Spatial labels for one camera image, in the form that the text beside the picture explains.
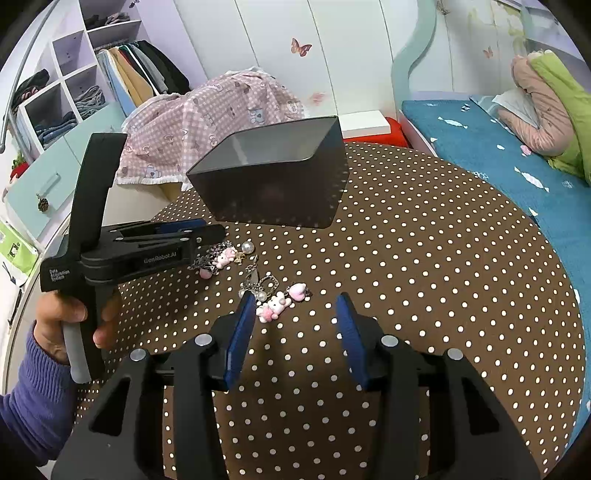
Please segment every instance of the drawer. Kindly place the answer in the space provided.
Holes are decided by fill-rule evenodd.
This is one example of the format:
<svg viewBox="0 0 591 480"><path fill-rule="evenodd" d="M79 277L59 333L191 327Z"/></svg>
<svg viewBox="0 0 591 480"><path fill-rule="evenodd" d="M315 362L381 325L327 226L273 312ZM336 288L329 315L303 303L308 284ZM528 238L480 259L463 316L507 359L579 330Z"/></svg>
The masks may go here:
<svg viewBox="0 0 591 480"><path fill-rule="evenodd" d="M66 140L57 140L9 190L6 201L29 233L38 238L62 204L76 189L80 164ZM37 193L49 209L39 210Z"/></svg>
<svg viewBox="0 0 591 480"><path fill-rule="evenodd" d="M110 103L64 135L78 163L82 163L92 134L119 133L124 120L125 114L119 104Z"/></svg>

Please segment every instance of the table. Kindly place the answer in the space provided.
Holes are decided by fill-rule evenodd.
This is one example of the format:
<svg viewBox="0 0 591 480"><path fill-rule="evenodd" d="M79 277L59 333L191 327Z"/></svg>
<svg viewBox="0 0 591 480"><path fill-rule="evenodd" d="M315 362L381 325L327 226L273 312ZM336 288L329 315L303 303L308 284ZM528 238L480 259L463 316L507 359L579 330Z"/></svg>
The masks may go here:
<svg viewBox="0 0 591 480"><path fill-rule="evenodd" d="M447 161L377 144L348 144L347 153L349 183L331 227L225 224L235 244L255 243L260 274L273 273L280 289L303 281L313 292L279 320L256 323L239 387L215 395L230 477L361 478L378 396L348 373L333 305L342 291L419 351L460 348L549 471L572 432L584 377L580 314L551 245L507 197ZM189 191L156 219L197 217L214 221ZM162 352L206 332L237 305L247 265L210 280L178 269L121 286L109 372L131 349ZM81 392L79 416L99 388ZM163 418L172 478L173 391L165 390Z"/></svg>

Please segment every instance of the person's hand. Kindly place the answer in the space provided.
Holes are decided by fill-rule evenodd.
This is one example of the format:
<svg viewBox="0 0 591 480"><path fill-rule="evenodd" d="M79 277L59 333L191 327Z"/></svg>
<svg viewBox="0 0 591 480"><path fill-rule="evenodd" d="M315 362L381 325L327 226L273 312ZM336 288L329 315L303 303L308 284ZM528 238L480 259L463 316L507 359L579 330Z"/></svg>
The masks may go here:
<svg viewBox="0 0 591 480"><path fill-rule="evenodd" d="M103 323L92 337L98 348L109 348L115 343L121 307L121 295L116 289L101 312ZM64 297L56 291L45 293L37 303L37 324L33 330L33 337L50 357L67 365L68 355L61 323L82 322L87 315L86 307L80 300Z"/></svg>

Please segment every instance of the drawer knob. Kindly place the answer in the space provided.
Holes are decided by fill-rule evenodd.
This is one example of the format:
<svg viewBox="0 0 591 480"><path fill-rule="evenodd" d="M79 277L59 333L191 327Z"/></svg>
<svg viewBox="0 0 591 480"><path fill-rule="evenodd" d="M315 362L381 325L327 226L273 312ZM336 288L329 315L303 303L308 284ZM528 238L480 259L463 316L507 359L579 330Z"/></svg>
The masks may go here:
<svg viewBox="0 0 591 480"><path fill-rule="evenodd" d="M39 211L41 213L45 213L46 211L49 210L49 202L47 201L46 198L42 198L39 194L37 194L37 198L39 199L39 204L37 205L37 208L39 209Z"/></svg>

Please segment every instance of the black clothes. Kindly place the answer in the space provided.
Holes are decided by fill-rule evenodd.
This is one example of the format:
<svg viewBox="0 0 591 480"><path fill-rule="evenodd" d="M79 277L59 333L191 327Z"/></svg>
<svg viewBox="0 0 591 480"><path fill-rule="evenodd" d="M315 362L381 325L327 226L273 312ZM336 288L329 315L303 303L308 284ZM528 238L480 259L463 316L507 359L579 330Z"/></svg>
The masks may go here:
<svg viewBox="0 0 591 480"><path fill-rule="evenodd" d="M49 72L46 69L40 70L32 77L22 82L12 96L12 111L16 112L17 107L31 95L35 95L49 82Z"/></svg>
<svg viewBox="0 0 591 480"><path fill-rule="evenodd" d="M164 53L145 40L140 40L137 43L138 48L152 60L164 77L164 83L166 83L169 93L180 93L184 95L191 91L189 80Z"/></svg>
<svg viewBox="0 0 591 480"><path fill-rule="evenodd" d="M107 17L99 18L98 15L92 15L90 18L84 19L84 25L87 30L92 30L93 28L104 27L107 23Z"/></svg>

